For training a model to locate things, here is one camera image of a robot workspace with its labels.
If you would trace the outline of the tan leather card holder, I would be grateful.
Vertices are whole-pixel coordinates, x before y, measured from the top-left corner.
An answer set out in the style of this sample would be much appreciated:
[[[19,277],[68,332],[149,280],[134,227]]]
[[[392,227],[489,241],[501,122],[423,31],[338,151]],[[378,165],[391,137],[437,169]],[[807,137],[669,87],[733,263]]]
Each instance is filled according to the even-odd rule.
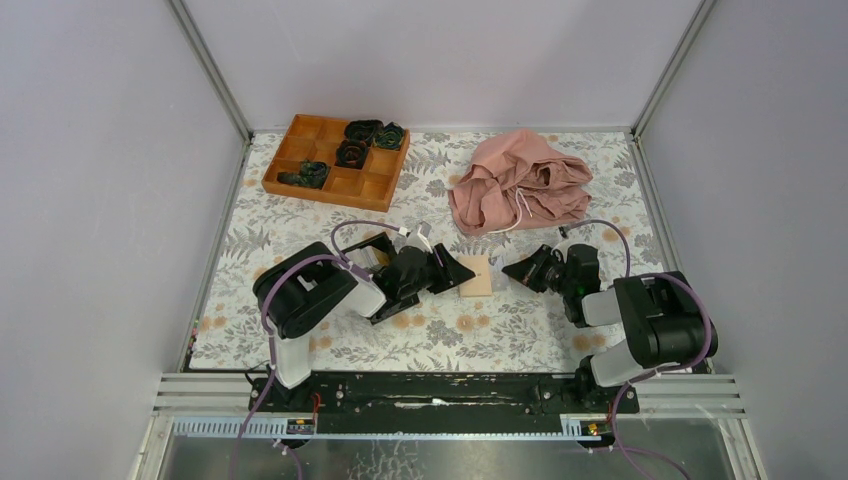
[[[490,297],[493,295],[491,266],[488,255],[460,256],[461,265],[474,273],[474,277],[459,286],[461,298]]]

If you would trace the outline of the black card box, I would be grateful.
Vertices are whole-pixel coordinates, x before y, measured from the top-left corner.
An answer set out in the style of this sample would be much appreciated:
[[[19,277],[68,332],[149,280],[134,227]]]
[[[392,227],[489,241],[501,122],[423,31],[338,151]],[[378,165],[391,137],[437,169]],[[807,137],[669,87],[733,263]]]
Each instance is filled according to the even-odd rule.
[[[391,261],[397,256],[395,247],[386,233],[367,238],[366,240],[343,249],[343,253],[352,264],[363,268],[369,278],[380,277],[381,272],[390,266]],[[384,296],[383,304],[377,309],[363,309],[359,300],[368,299],[366,307],[373,304],[372,297],[379,291]],[[357,286],[345,299],[344,303],[360,316],[369,320],[372,325],[381,323],[392,316],[420,304],[418,294],[407,297],[399,297],[396,294],[386,293],[385,290],[374,283]]]

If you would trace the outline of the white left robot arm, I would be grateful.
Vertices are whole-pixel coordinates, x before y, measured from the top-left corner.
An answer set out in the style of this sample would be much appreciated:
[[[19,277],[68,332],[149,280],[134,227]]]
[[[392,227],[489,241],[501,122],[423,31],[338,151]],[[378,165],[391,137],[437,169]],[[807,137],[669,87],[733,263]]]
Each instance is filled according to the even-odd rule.
[[[309,335],[338,306],[379,323],[417,305],[423,290],[439,294],[474,278],[475,272],[442,244],[404,245],[374,273],[344,262],[321,242],[307,246],[253,285],[260,320],[270,336],[272,398],[288,411],[307,404]]]

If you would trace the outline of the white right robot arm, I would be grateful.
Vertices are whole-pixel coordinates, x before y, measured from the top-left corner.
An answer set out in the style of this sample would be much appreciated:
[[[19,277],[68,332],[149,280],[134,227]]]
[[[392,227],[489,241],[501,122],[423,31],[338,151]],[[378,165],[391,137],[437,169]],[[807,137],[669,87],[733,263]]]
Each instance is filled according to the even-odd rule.
[[[548,245],[502,272],[537,293],[562,298],[566,319],[579,328],[619,325],[625,339],[581,362],[575,402],[597,412],[613,387],[650,373],[690,368],[715,355],[717,330],[685,276],[664,272],[618,278],[601,288],[598,250]]]

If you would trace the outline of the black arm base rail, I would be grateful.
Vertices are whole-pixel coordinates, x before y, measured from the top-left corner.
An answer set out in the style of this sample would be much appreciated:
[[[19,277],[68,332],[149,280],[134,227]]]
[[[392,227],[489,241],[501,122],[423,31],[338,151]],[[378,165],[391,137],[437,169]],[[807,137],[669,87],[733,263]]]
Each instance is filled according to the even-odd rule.
[[[634,388],[602,388],[581,372],[390,373],[320,371],[287,389],[248,380],[249,405],[262,413],[302,414],[298,433],[340,435],[578,433],[603,435],[612,413],[635,414]]]

